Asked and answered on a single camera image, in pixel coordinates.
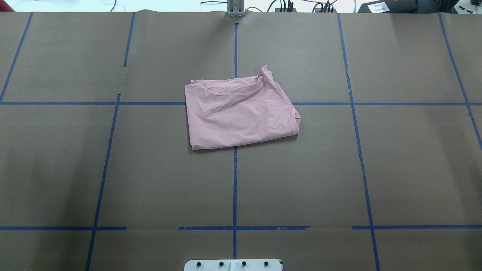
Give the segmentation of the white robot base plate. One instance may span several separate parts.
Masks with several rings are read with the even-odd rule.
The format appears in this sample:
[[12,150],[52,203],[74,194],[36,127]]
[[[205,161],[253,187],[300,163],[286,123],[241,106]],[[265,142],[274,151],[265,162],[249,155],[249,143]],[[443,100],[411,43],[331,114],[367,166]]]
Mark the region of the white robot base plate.
[[199,259],[189,260],[184,271],[282,271],[278,259]]

